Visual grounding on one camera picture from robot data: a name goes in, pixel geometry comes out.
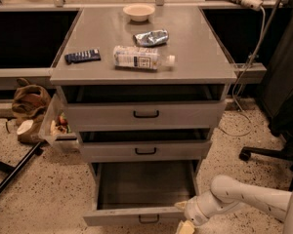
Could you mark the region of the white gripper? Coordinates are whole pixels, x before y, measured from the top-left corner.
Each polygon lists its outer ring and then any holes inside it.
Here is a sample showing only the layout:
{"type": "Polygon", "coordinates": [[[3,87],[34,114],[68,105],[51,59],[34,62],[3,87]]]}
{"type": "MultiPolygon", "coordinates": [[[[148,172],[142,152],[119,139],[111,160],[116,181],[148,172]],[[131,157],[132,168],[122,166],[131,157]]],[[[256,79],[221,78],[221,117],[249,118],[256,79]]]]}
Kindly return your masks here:
{"type": "Polygon", "coordinates": [[[224,203],[211,191],[189,199],[187,202],[177,202],[175,207],[185,210],[186,221],[181,221],[175,234],[193,234],[194,226],[201,226],[213,215],[222,214],[230,208],[230,203],[224,203]]]}

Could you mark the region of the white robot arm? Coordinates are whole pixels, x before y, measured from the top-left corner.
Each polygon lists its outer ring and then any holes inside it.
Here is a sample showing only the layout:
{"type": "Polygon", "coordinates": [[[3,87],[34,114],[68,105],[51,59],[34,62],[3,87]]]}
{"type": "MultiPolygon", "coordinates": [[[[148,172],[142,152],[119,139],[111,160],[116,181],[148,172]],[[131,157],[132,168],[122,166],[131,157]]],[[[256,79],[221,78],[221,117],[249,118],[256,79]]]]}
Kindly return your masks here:
{"type": "Polygon", "coordinates": [[[231,213],[243,204],[283,221],[282,234],[293,234],[293,191],[250,185],[227,175],[216,175],[208,191],[175,204],[186,217],[176,234],[193,234],[212,216],[231,213]]]}

